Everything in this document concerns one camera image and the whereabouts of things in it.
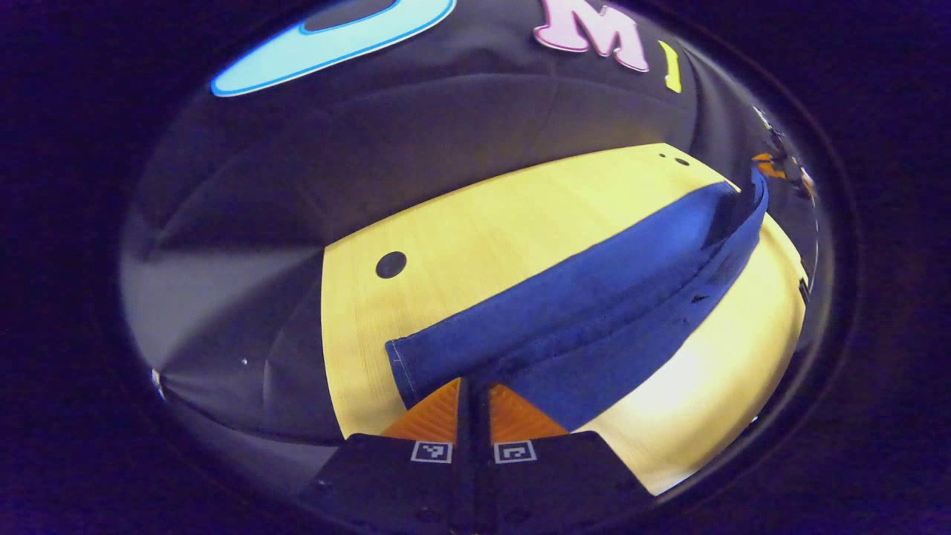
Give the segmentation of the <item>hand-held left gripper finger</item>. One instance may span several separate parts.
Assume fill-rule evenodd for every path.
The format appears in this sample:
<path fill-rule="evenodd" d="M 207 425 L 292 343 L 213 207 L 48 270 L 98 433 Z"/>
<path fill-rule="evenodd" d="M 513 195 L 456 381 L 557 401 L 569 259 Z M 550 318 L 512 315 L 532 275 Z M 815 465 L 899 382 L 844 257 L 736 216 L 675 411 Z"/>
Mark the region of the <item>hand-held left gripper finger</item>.
<path fill-rule="evenodd" d="M 476 400 L 476 533 L 614 533 L 653 505 L 597 432 L 559 433 L 502 387 Z"/>
<path fill-rule="evenodd" d="M 394 429 L 347 438 L 299 503 L 343 534 L 469 534 L 475 452 L 469 383 L 452 380 Z"/>

